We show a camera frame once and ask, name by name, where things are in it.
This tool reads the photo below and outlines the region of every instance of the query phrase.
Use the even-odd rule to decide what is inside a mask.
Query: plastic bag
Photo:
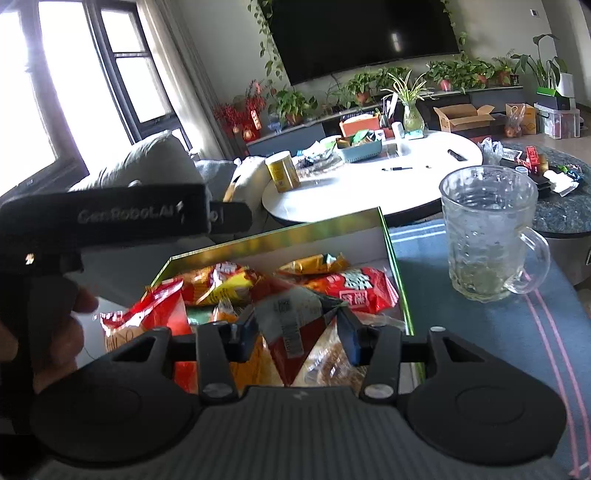
[[[501,142],[493,142],[491,137],[478,144],[482,152],[483,165],[500,165],[504,150]]]
[[[514,105],[511,107],[511,113],[507,115],[507,122],[505,124],[505,136],[507,138],[517,138],[523,133],[521,131],[521,124],[525,118],[526,104],[521,107]]]
[[[150,291],[127,312],[101,313],[99,318],[105,332],[106,351],[115,350],[155,327],[168,327],[173,335],[191,333],[181,295],[182,287],[181,279],[169,282]],[[183,390],[195,393],[197,364],[176,362],[174,381]]]
[[[403,321],[384,315],[355,312],[364,325],[393,325],[402,331],[406,330]],[[298,387],[333,387],[348,385],[359,394],[367,367],[353,367],[339,339],[336,321],[333,320],[316,342],[310,352],[300,374],[294,381]]]

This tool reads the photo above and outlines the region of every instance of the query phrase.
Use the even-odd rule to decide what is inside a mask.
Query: pink line
[[[546,353],[548,353],[548,358],[550,359],[552,370],[554,371],[554,376],[556,377],[556,383],[558,383],[558,390],[560,391],[560,396],[562,397],[562,402],[564,403],[564,408],[566,409],[566,422],[569,425],[570,450],[573,456],[573,470],[571,473],[574,472],[574,477],[579,478],[579,449],[577,447],[577,437],[574,434],[574,420],[573,415],[570,411],[569,399],[566,396],[566,390],[564,389],[562,377],[560,376],[558,365],[556,364],[556,360],[554,359],[554,354],[552,353],[552,349],[550,348],[550,342],[548,341],[548,337],[546,336],[546,332],[544,331],[544,326],[542,325],[540,317],[538,316],[538,313],[535,311],[534,305],[532,304],[529,295],[523,296],[525,297],[527,306],[530,308],[530,312],[534,317],[535,324],[538,326],[538,330],[540,331],[540,335],[542,337],[542,342],[544,343]]]
[[[579,404],[579,408],[581,409],[581,416],[583,417],[583,428],[585,431],[585,445],[587,446],[587,461],[591,463],[591,430],[589,429],[589,416],[587,415],[587,410],[585,408],[585,403],[583,401],[583,396],[581,395],[581,390],[579,389],[579,383],[577,382],[577,378],[574,374],[573,366],[570,363],[570,359],[568,354],[566,353],[566,348],[564,347],[564,343],[562,342],[562,338],[558,332],[558,327],[556,326],[556,322],[554,321],[554,317],[550,313],[546,302],[542,298],[540,292],[536,289],[535,295],[538,297],[538,301],[542,305],[548,320],[550,321],[550,326],[552,327],[552,331],[554,332],[554,336],[556,337],[556,342],[558,343],[558,348],[560,353],[562,354],[562,358],[564,359],[564,363],[566,364],[566,370],[569,372],[570,381],[573,383],[574,394],[577,397],[577,403]]]

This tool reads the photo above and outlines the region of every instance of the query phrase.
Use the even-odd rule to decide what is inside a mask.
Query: potted plant
[[[276,111],[282,120],[294,126],[302,122],[306,113],[316,108],[318,108],[318,102],[314,97],[306,99],[301,92],[283,89],[275,94],[272,110]]]
[[[452,64],[453,62],[444,60],[427,63],[428,71],[425,77],[439,85],[444,92],[449,92],[452,89],[450,82]]]
[[[344,88],[348,94],[355,98],[357,105],[361,106],[369,101],[372,84],[375,84],[375,79],[375,73],[358,73],[345,84]]]
[[[567,67],[564,60],[559,57],[554,57],[551,60],[542,61],[542,55],[540,53],[540,40],[545,37],[550,37],[555,40],[559,38],[552,34],[546,33],[544,35],[538,35],[533,38],[534,44],[538,47],[538,58],[534,59],[531,55],[525,54],[514,54],[511,56],[514,60],[519,60],[516,67],[516,72],[521,70],[523,73],[527,71],[527,67],[533,72],[535,79],[540,87],[554,88],[560,85],[560,73],[567,73]]]
[[[495,66],[484,60],[469,60],[469,69],[473,75],[476,75],[475,79],[480,83],[488,86],[488,81],[495,75]]]
[[[392,88],[392,77],[403,79],[408,73],[406,67],[384,67],[375,72],[375,86],[378,91]]]
[[[507,52],[504,57],[493,57],[492,61],[495,62],[496,78],[499,85],[508,87],[512,85],[511,75],[514,73],[516,62],[511,61],[511,56],[514,50]]]
[[[408,132],[414,130],[425,130],[425,121],[417,108],[417,100],[423,100],[423,95],[428,95],[428,90],[425,88],[427,83],[423,80],[425,74],[423,73],[414,84],[410,83],[410,70],[404,80],[391,76],[392,90],[386,89],[391,93],[397,93],[398,98],[404,105],[404,129]]]

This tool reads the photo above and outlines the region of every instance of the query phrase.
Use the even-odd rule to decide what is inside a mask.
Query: marble table
[[[447,153],[449,149],[467,161],[457,161]],[[277,193],[270,182],[262,204],[283,225],[377,206],[389,226],[405,225],[441,212],[439,184],[446,175],[481,164],[482,153],[473,142],[446,132],[426,132],[420,140],[387,140],[380,157],[303,180],[300,188],[290,192]],[[391,170],[397,167],[405,170]]]
[[[523,150],[529,145],[527,137],[519,140],[503,140],[503,145]],[[538,200],[533,228],[542,234],[552,251],[552,256],[569,281],[576,285],[591,276],[591,167],[578,158],[553,148],[535,146],[550,164],[579,165],[583,179],[579,187],[561,197],[551,193]]]

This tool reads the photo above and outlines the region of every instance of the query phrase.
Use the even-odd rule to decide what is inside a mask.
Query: cushion
[[[136,143],[124,160],[110,162],[71,190],[126,187],[135,180],[144,185],[204,183],[180,140],[166,130]]]
[[[221,201],[232,181],[235,163],[228,160],[195,160],[194,163],[212,194],[212,200]]]

